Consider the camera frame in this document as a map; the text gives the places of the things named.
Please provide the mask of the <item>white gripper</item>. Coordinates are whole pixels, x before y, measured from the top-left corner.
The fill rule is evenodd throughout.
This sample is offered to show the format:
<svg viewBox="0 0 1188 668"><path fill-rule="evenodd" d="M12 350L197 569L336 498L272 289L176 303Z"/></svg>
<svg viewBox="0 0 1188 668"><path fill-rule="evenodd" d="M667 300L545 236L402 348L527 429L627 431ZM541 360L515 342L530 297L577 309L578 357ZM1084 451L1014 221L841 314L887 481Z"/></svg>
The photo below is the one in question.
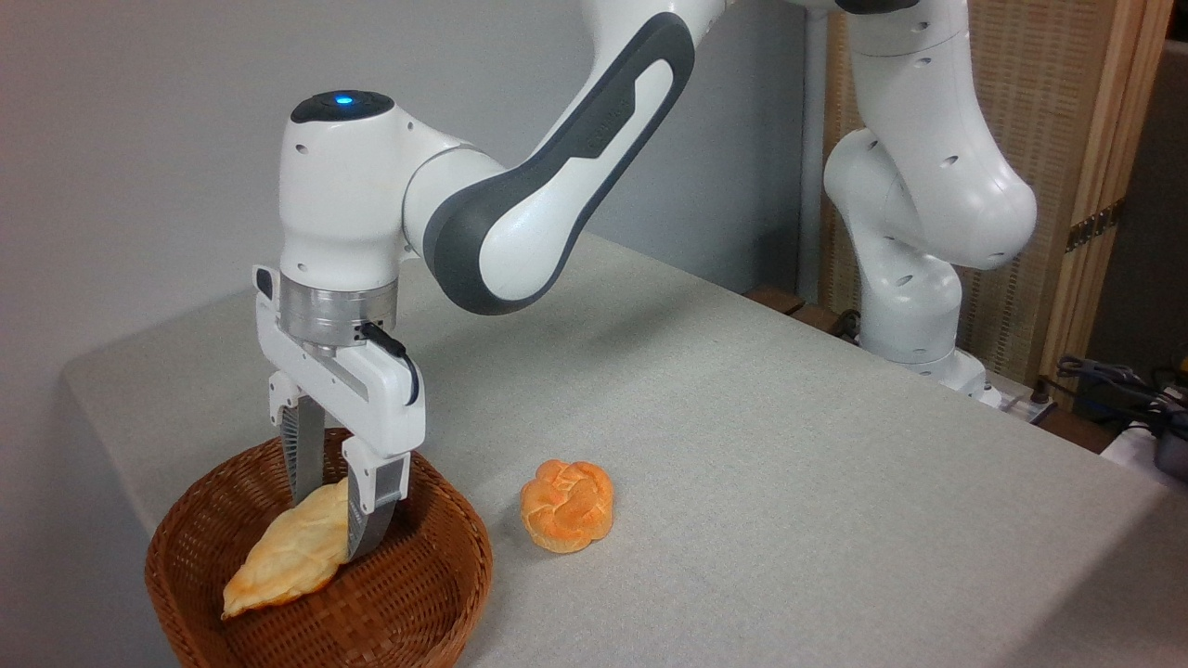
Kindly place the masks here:
<svg viewBox="0 0 1188 668"><path fill-rule="evenodd" d="M324 410L354 436L348 465L348 561L381 546L407 498L411 453L425 439L419 368L394 354L397 282L372 290L302 285L255 265L255 339L274 367L270 420L279 428L293 504L323 483Z"/></svg>

